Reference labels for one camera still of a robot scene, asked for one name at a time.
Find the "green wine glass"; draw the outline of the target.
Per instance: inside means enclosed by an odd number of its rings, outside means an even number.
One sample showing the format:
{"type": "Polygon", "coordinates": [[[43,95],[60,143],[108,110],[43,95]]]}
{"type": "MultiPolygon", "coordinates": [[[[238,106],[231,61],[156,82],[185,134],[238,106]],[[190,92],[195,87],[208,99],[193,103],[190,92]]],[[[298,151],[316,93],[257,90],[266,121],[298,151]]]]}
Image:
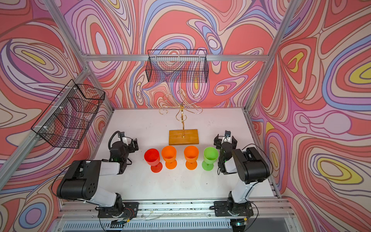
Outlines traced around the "green wine glass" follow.
{"type": "Polygon", "coordinates": [[[219,152],[214,147],[207,147],[203,152],[203,157],[202,168],[211,171],[214,168],[214,163],[218,160],[219,152]]]}

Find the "red wine glass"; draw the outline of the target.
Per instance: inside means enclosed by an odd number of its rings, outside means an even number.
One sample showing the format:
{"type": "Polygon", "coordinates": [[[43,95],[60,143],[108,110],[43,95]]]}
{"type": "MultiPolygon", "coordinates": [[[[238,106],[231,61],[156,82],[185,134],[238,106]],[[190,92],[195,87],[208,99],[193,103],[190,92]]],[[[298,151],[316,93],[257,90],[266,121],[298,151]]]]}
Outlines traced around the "red wine glass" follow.
{"type": "Polygon", "coordinates": [[[157,149],[151,148],[145,152],[145,161],[151,166],[151,171],[153,173],[159,173],[163,165],[160,161],[159,151],[157,149]]]}

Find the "orange wine glass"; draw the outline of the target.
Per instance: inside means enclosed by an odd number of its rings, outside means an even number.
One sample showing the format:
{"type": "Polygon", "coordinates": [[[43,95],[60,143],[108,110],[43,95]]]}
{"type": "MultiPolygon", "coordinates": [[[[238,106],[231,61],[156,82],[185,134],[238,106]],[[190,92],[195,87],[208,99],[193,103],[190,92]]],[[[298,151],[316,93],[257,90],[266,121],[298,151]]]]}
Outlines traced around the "orange wine glass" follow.
{"type": "Polygon", "coordinates": [[[166,146],[162,149],[161,155],[165,160],[166,168],[172,170],[177,166],[176,155],[177,150],[173,146],[166,146]]]}
{"type": "Polygon", "coordinates": [[[184,149],[184,156],[186,160],[186,168],[188,170],[195,170],[197,168],[197,159],[199,157],[199,150],[196,146],[188,146],[184,149]]]}

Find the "orange front wine glass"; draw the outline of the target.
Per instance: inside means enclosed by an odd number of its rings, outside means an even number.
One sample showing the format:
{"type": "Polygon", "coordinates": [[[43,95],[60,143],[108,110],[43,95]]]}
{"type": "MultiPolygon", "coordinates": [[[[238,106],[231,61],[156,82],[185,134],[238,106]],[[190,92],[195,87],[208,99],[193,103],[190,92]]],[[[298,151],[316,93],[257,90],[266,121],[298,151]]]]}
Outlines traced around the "orange front wine glass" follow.
{"type": "Polygon", "coordinates": [[[166,146],[162,149],[161,155],[165,160],[166,168],[172,170],[177,166],[176,155],[177,150],[173,146],[166,146]]]}

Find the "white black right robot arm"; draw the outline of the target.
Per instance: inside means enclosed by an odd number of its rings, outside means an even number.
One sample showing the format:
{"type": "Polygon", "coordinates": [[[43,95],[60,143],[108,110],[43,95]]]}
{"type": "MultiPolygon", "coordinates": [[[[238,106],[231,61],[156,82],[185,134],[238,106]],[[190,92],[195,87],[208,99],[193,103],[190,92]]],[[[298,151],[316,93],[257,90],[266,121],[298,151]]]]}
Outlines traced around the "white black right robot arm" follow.
{"type": "Polygon", "coordinates": [[[229,193],[227,210],[233,215],[245,212],[251,206],[249,197],[253,189],[271,175],[271,167],[255,144],[238,149],[237,140],[233,136],[217,135],[214,138],[214,146],[219,151],[219,173],[237,174],[240,179],[229,193]]]}

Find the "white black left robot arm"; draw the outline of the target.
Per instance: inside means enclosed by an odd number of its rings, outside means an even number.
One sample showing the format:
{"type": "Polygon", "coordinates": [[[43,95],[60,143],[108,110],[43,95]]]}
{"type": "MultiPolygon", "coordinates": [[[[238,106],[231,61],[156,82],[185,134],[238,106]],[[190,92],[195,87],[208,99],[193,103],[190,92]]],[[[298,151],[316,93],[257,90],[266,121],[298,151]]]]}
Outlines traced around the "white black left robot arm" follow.
{"type": "Polygon", "coordinates": [[[124,174],[132,164],[129,154],[138,150],[137,139],[127,137],[123,131],[115,131],[108,142],[109,159],[74,161],[59,183],[56,196],[86,201],[101,208],[122,208],[121,195],[100,187],[99,179],[124,174]]]}

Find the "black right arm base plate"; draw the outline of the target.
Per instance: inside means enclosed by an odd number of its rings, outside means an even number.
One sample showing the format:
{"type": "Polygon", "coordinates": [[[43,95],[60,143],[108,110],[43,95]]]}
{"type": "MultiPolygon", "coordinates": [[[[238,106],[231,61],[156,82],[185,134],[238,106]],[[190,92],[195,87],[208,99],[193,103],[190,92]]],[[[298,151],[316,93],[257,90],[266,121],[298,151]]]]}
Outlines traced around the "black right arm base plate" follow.
{"type": "Polygon", "coordinates": [[[251,217],[254,215],[253,208],[249,202],[237,204],[228,201],[214,201],[209,207],[217,217],[251,217]]]}

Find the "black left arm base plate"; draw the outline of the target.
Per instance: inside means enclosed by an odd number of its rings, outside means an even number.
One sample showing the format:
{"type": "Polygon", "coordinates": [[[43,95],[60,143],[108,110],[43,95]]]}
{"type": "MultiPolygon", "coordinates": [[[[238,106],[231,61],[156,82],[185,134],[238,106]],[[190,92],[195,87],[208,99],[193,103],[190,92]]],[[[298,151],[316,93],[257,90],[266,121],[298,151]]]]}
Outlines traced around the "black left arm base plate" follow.
{"type": "Polygon", "coordinates": [[[124,202],[122,206],[114,205],[112,207],[95,207],[98,211],[98,218],[126,218],[137,217],[139,202],[124,202]]]}

